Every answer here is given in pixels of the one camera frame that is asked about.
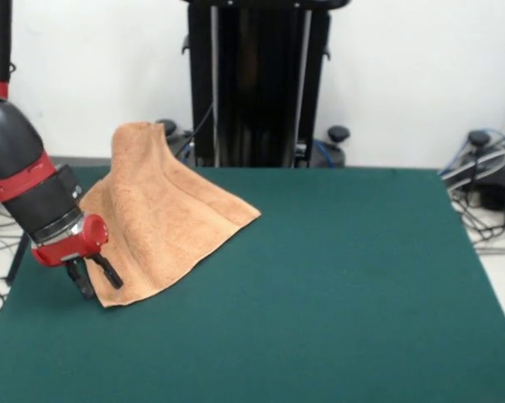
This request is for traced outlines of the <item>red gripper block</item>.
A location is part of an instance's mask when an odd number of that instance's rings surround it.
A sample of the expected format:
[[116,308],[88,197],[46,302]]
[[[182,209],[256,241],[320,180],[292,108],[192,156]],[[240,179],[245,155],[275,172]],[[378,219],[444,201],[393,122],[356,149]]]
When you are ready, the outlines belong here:
[[76,288],[84,298],[92,299],[95,291],[87,277],[86,264],[84,259],[78,258],[92,256],[92,261],[102,268],[114,289],[124,284],[115,268],[100,254],[107,241],[108,228],[104,220],[97,214],[87,214],[57,238],[41,245],[34,244],[31,253],[37,262],[47,267],[66,264],[66,272]]

